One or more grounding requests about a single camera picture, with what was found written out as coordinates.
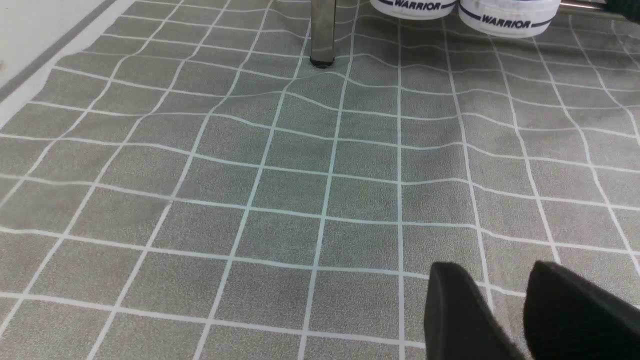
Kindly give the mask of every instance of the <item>metal leg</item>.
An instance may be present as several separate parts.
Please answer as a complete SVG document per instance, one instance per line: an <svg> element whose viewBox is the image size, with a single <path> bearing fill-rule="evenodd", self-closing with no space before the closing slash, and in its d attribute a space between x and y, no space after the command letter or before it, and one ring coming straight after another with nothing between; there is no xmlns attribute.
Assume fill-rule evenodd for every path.
<svg viewBox="0 0 640 360"><path fill-rule="evenodd" d="M321 69L333 64L335 1L311 0L311 64Z"/></svg>

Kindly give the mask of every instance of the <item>white container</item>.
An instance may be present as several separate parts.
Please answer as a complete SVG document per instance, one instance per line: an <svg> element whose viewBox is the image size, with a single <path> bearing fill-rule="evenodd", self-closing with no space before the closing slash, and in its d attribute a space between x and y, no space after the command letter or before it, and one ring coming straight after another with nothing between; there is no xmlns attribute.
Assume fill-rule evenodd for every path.
<svg viewBox="0 0 640 360"><path fill-rule="evenodd" d="M445 17L458 0L371 0L377 11L408 20L431 20Z"/></svg>
<svg viewBox="0 0 640 360"><path fill-rule="evenodd" d="M561 0L460 0L460 18L497 37L526 38L543 33Z"/></svg>

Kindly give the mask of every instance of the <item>metal rod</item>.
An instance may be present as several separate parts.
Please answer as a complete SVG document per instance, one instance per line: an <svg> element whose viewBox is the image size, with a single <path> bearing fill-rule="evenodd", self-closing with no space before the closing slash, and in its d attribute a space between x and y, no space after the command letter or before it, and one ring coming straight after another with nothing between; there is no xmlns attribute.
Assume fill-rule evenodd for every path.
<svg viewBox="0 0 640 360"><path fill-rule="evenodd" d="M335 0L311 0L311 63L327 67L333 63Z"/></svg>
<svg viewBox="0 0 640 360"><path fill-rule="evenodd" d="M591 3L589 1L562 0L559 12L569 15L599 17L611 20L625 20L622 15L606 12L604 10L604 6L605 5L602 3Z"/></svg>

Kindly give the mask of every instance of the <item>black object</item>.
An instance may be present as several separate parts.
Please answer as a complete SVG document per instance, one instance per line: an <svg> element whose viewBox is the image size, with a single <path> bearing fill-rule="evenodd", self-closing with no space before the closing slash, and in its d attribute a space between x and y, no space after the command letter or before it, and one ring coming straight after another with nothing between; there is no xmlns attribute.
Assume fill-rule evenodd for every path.
<svg viewBox="0 0 640 360"><path fill-rule="evenodd" d="M531 271L524 330L535 360L640 359L640 311L555 263ZM454 263L431 266L424 335L428 360L525 359Z"/></svg>
<svg viewBox="0 0 640 360"><path fill-rule="evenodd" d="M333 62L335 61L335 58L332 61L318 61L318 60L313 60L313 58L309 58L309 61L311 62L311 65L319 68L319 69L326 69L329 66L333 65Z"/></svg>
<svg viewBox="0 0 640 360"><path fill-rule="evenodd" d="M640 22L639 0L607 0L605 10L612 13L618 13L633 22Z"/></svg>

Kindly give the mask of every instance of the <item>gray grid mat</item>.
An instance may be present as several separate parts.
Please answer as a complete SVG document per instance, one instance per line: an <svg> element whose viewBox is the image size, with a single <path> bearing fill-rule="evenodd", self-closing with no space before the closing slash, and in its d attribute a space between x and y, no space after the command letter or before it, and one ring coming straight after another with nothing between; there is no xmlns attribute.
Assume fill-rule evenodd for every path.
<svg viewBox="0 0 640 360"><path fill-rule="evenodd" d="M138 1L59 62L0 129L0 359L423 359L438 260L520 345L537 259L640 304L634 26L339 4L329 70L283 0Z"/></svg>

